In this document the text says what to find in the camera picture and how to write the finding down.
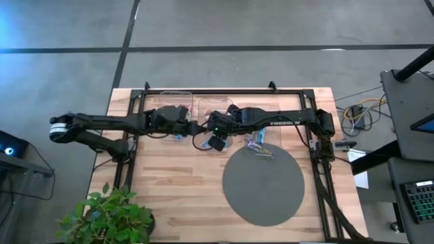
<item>gray circular mat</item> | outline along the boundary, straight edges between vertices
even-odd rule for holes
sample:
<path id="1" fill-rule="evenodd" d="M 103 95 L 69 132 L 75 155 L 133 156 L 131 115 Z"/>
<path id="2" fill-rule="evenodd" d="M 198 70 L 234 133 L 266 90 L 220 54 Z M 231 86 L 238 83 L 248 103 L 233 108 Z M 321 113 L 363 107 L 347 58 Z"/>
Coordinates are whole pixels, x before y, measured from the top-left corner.
<path id="1" fill-rule="evenodd" d="M 296 160 L 283 149 L 264 144 L 275 153 L 265 159 L 241 148 L 229 159 L 223 173 L 223 192 L 229 205 L 244 220 L 273 226 L 297 212 L 304 195 L 304 180 Z"/>

